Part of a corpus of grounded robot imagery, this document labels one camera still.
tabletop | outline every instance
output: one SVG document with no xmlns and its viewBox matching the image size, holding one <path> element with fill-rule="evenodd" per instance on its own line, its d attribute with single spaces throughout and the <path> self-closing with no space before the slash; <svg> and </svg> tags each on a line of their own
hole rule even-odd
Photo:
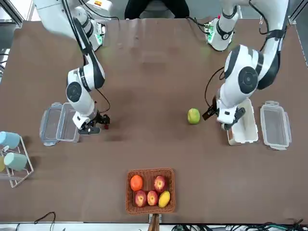
<svg viewBox="0 0 308 231">
<path fill-rule="evenodd" d="M 290 27 L 274 84 L 251 97 L 259 131 L 256 143 L 229 146 L 213 116 L 192 126 L 187 111 L 206 111 L 205 86 L 238 44 L 259 49 L 258 20 L 239 20 L 232 44 L 217 52 L 186 19 L 136 19 L 107 24 L 96 51 L 105 73 L 102 89 L 111 103 L 109 130 L 79 143 L 45 147 L 40 120 L 52 103 L 67 101 L 68 71 L 82 65 L 78 44 L 24 22 L 0 84 L 1 130 L 23 136 L 34 174 L 17 188 L 0 182 L 0 221 L 34 221 L 55 211 L 57 221 L 148 222 L 125 211 L 130 169 L 175 171 L 175 212 L 164 223 L 308 222 L 305 135 L 307 67 L 296 28 Z M 221 86 L 218 76 L 209 99 Z M 93 91 L 99 109 L 107 104 Z M 274 151 L 263 143 L 259 109 L 278 101 L 291 123 L 292 143 Z"/>
</svg>

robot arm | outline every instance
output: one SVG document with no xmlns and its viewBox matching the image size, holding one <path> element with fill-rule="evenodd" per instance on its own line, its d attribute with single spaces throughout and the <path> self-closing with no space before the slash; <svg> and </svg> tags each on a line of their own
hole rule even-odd
<svg viewBox="0 0 308 231">
<path fill-rule="evenodd" d="M 74 38 L 79 44 L 84 65 L 69 71 L 66 96 L 76 110 L 73 122 L 80 133 L 98 133 L 95 124 L 109 124 L 109 117 L 100 115 L 89 92 L 101 88 L 105 81 L 104 70 L 94 53 L 103 43 L 104 29 L 79 7 L 78 0 L 34 0 L 34 3 L 45 28 Z"/>
<path fill-rule="evenodd" d="M 243 45 L 233 49 L 225 63 L 225 83 L 213 99 L 213 105 L 203 115 L 208 119 L 218 115 L 218 121 L 229 129 L 245 113 L 238 104 L 249 98 L 256 89 L 271 85 L 280 67 L 280 51 L 285 35 L 289 0 L 222 0 L 223 14 L 213 21 L 209 44 L 215 50 L 227 48 L 238 19 L 236 4 L 250 5 L 258 10 L 267 23 L 268 34 L 263 53 Z"/>
</svg>

clear plastic container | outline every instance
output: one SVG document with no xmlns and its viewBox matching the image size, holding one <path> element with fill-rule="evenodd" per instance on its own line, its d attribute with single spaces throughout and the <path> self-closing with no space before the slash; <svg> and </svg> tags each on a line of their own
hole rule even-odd
<svg viewBox="0 0 308 231">
<path fill-rule="evenodd" d="M 286 150 L 292 142 L 288 114 L 278 102 L 266 101 L 260 110 L 264 143 L 276 150 Z"/>
<path fill-rule="evenodd" d="M 39 136 L 45 146 L 52 146 L 58 142 L 56 139 L 56 132 L 61 115 L 61 109 L 61 103 L 53 103 L 51 107 L 48 108 L 43 114 L 39 128 Z"/>
<path fill-rule="evenodd" d="M 79 141 L 78 128 L 73 122 L 73 116 L 75 112 L 76 110 L 72 107 L 70 103 L 63 104 L 56 132 L 56 139 L 58 141 Z"/>
</svg>

light blue cup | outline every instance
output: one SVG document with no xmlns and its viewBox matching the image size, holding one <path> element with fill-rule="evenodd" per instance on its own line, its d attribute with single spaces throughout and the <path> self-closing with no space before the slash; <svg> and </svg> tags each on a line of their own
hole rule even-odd
<svg viewBox="0 0 308 231">
<path fill-rule="evenodd" d="M 20 142 L 20 136 L 17 133 L 2 131 L 0 132 L 0 145 L 9 146 L 14 149 Z"/>
<path fill-rule="evenodd" d="M 23 170 L 26 167 L 27 162 L 27 157 L 19 153 L 7 153 L 4 157 L 4 164 L 16 171 Z"/>
</svg>

green circuit board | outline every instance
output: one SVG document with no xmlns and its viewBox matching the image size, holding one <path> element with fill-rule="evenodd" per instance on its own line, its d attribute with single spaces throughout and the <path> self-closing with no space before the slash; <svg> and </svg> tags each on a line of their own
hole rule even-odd
<svg viewBox="0 0 308 231">
<path fill-rule="evenodd" d="M 214 26 L 212 25 L 212 22 L 205 24 L 205 32 L 206 32 L 206 35 L 205 35 L 206 41 L 211 43 L 213 36 L 214 36 L 214 33 L 215 33 Z"/>
</svg>

